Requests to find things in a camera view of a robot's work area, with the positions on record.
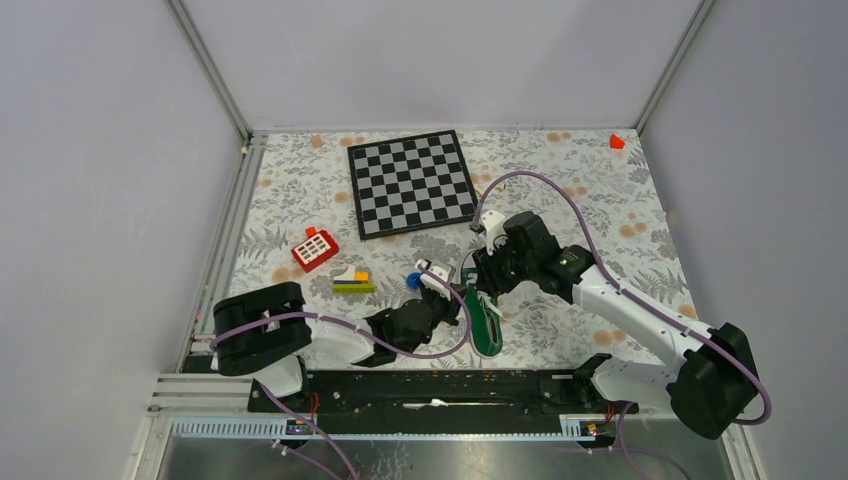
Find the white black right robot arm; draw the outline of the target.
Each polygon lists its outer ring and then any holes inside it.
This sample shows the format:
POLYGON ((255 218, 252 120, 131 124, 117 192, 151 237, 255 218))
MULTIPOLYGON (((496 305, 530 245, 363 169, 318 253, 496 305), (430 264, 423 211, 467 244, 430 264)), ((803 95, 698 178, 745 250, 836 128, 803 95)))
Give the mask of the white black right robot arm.
POLYGON ((594 357, 591 373, 573 386, 575 402, 597 412, 611 400, 669 409, 692 432, 717 439, 757 394, 759 379, 747 335, 679 318, 665 305, 614 276, 590 250, 562 247, 540 216, 510 218, 489 210, 473 231, 485 236, 474 252, 476 285, 492 298, 532 282, 623 330, 658 359, 639 364, 594 357))

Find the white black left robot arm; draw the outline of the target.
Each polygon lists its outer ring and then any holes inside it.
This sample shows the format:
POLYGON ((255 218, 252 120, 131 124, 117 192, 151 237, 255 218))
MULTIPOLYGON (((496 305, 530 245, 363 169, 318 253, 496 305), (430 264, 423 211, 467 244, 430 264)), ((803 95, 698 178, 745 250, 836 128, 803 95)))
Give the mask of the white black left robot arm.
POLYGON ((253 378, 282 408, 296 411, 310 397, 306 354, 365 368, 400 357, 421 359, 419 347, 430 342, 439 325, 458 324, 463 292, 441 294, 425 287, 418 299, 356 321, 310 310, 294 282, 230 297, 213 308, 211 368, 226 377, 253 378))

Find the green canvas sneaker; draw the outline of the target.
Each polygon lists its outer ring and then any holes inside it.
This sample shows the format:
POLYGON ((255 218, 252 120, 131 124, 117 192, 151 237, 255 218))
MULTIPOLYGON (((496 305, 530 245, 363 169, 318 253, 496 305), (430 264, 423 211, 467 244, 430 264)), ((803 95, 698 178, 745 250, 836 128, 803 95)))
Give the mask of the green canvas sneaker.
POLYGON ((458 278, 467 288, 465 302, 471 312, 473 348, 483 358, 494 358, 501 353, 504 344, 502 312, 496 300, 476 285, 477 268, 473 265, 473 253, 473 250, 469 250, 463 257, 457 270, 458 278))

